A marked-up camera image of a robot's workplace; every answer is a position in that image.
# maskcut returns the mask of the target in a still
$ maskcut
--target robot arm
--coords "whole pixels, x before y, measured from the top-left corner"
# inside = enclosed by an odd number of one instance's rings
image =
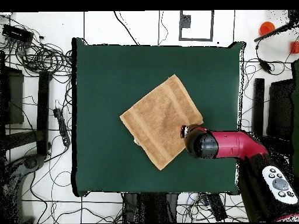
[[[299,197],[267,149],[243,131],[183,126],[181,137],[194,158],[239,160],[239,189],[250,222],[299,221]]]

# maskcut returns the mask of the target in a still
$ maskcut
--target table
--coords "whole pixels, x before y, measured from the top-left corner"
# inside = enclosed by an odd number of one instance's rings
[[[81,195],[87,191],[236,191],[235,159],[198,160],[183,151],[159,171],[133,142],[119,116],[176,74],[206,127],[236,130],[243,45],[85,45],[81,39],[73,39],[73,64],[77,66],[72,86],[77,90],[77,109],[73,110],[77,117],[72,123],[76,126],[72,136],[73,190]]]

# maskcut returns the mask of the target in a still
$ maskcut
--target black frame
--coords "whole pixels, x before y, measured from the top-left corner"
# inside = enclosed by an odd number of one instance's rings
[[[213,41],[214,33],[214,10],[211,11],[211,29],[210,38],[182,38],[182,28],[183,28],[183,11],[180,10],[180,23],[179,23],[179,41]]]

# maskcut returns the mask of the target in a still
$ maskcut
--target connector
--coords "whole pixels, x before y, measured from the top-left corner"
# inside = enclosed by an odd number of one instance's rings
[[[19,41],[27,46],[31,45],[34,34],[18,27],[13,27],[7,24],[4,24],[2,34],[8,39]]]
[[[53,114],[54,114],[54,117],[57,118],[57,120],[58,120],[59,133],[62,137],[62,142],[63,142],[65,147],[69,147],[70,144],[71,144],[71,140],[68,136],[68,130],[67,130],[67,126],[65,124],[62,112],[61,112],[60,109],[55,108],[53,110]]]

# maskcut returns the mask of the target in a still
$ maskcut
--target brown towel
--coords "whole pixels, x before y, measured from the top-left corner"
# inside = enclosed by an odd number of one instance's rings
[[[176,75],[144,96],[120,119],[159,170],[184,150],[184,140],[180,138],[182,125],[203,123]]]

